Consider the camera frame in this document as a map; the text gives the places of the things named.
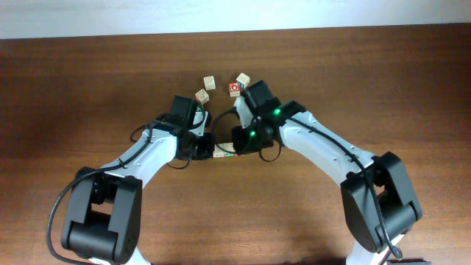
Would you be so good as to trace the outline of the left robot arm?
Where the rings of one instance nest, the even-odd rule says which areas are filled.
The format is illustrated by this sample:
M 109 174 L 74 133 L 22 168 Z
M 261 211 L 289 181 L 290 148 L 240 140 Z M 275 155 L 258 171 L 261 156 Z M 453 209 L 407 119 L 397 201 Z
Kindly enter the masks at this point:
M 113 162 L 81 168 L 59 198 L 70 196 L 60 243 L 78 264 L 147 264 L 138 249 L 143 189 L 174 159 L 210 157 L 211 114 L 176 96 L 171 110 L 138 128 L 139 139 Z

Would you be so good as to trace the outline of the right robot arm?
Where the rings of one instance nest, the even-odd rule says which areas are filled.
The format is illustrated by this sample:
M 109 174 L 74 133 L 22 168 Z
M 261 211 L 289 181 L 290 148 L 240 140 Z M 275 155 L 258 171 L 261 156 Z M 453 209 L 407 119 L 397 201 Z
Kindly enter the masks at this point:
M 397 243 L 422 218 L 422 209 L 396 154 L 377 156 L 350 144 L 300 103 L 281 103 L 264 81 L 244 89 L 233 111 L 241 122 L 232 130 L 237 154 L 261 153 L 278 143 L 309 159 L 341 189 L 347 227 L 355 239 L 346 264 L 403 258 Z

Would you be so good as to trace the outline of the wooden block blue corner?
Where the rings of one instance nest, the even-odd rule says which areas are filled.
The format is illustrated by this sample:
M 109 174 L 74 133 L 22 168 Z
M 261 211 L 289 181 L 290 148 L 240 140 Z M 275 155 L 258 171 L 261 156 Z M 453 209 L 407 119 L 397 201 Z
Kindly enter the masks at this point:
M 224 147 L 223 144 L 214 146 L 213 158 L 223 158 L 225 156 L 225 151 L 222 150 L 222 147 Z

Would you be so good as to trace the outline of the wooden block green front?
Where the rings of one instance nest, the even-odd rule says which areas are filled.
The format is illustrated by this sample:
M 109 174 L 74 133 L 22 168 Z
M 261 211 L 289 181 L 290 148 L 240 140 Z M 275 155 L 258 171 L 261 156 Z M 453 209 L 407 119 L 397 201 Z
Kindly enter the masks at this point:
M 222 148 L 224 149 L 224 156 L 225 157 L 236 156 L 236 151 L 233 147 L 233 143 L 223 143 Z

